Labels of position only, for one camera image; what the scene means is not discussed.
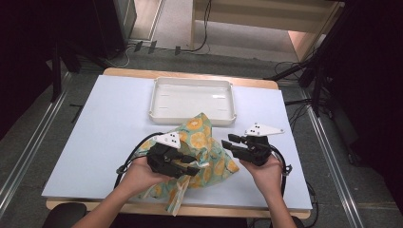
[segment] cloth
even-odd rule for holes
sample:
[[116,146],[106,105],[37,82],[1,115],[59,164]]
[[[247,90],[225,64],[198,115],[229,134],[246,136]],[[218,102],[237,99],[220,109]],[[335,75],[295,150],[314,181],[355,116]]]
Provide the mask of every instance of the cloth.
[[[221,144],[213,139],[211,122],[204,113],[188,120],[171,132],[175,131],[179,132],[181,139],[181,148],[178,151],[197,158],[197,161],[189,165],[199,167],[199,173],[194,177],[181,176],[179,179],[159,183],[138,196],[157,199],[169,197],[165,210],[173,216],[178,214],[183,195],[188,187],[211,186],[226,180],[240,170]],[[153,139],[146,141],[136,151],[135,156],[145,155],[155,143]]]

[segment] white tray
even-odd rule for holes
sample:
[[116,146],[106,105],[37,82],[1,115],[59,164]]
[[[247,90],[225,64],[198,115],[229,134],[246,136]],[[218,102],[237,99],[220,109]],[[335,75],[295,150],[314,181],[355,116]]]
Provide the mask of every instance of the white tray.
[[227,81],[160,77],[149,117],[157,124],[183,124],[203,112],[212,125],[229,125],[237,118],[233,97]]

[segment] hand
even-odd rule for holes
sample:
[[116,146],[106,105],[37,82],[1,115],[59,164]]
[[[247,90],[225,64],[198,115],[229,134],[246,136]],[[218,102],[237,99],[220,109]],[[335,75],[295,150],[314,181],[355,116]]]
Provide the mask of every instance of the hand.
[[171,179],[166,175],[154,173],[147,164],[147,158],[138,158],[130,164],[116,190],[121,191],[129,199],[142,193],[154,184]]
[[242,160],[240,163],[252,174],[255,184],[263,196],[281,194],[282,165],[273,155],[262,166],[255,166],[251,162]]

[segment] gray floor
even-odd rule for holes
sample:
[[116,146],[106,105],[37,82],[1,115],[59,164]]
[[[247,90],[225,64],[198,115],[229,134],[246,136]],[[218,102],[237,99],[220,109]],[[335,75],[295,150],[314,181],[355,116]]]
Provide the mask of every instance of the gray floor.
[[[157,51],[147,54],[147,47],[139,52],[129,53],[128,68],[183,71],[193,73],[232,75],[245,78],[260,78],[274,75],[277,63],[256,59],[240,59],[216,55],[193,55],[183,53],[175,56],[173,51]],[[125,63],[124,55],[115,60],[117,64]],[[27,174],[15,192],[6,213],[0,220],[0,227],[41,227],[48,214],[46,200],[41,197],[47,181],[68,136],[74,127],[73,120],[77,107],[70,104],[84,105],[97,76],[102,71],[91,63],[83,62],[80,74],[73,74],[67,96],[58,114],[43,139]],[[282,71],[290,65],[278,66]],[[285,101],[302,98],[301,89],[290,81],[279,83]],[[51,87],[37,99],[35,104],[15,124],[8,135],[0,142],[1,176],[0,182],[6,181],[12,167],[17,162],[29,141],[35,127],[46,112],[51,96]],[[298,108],[288,106],[290,116]],[[403,227],[403,218],[393,203],[382,178],[368,167],[355,167],[348,163],[346,148],[337,134],[336,127],[326,115],[321,118],[327,136],[334,149],[338,164],[354,196],[363,223],[366,227]],[[340,197],[336,191],[329,168],[310,117],[304,115],[297,121],[294,136],[300,155],[306,180],[316,192],[319,202],[319,219],[316,227],[349,227]],[[313,215],[304,221],[312,222]],[[268,227],[267,220],[260,220],[257,227]]]

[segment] white tag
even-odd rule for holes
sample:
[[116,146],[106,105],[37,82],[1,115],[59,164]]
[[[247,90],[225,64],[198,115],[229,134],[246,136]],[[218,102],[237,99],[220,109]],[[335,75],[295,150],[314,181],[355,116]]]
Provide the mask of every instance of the white tag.
[[169,132],[163,135],[154,136],[153,140],[157,143],[161,143],[164,145],[169,145],[174,148],[181,148],[181,141],[179,138],[179,133],[176,132]]
[[282,133],[284,133],[283,129],[278,129],[272,126],[255,123],[253,126],[251,126],[249,129],[246,130],[245,135],[259,137],[259,136],[277,135]]

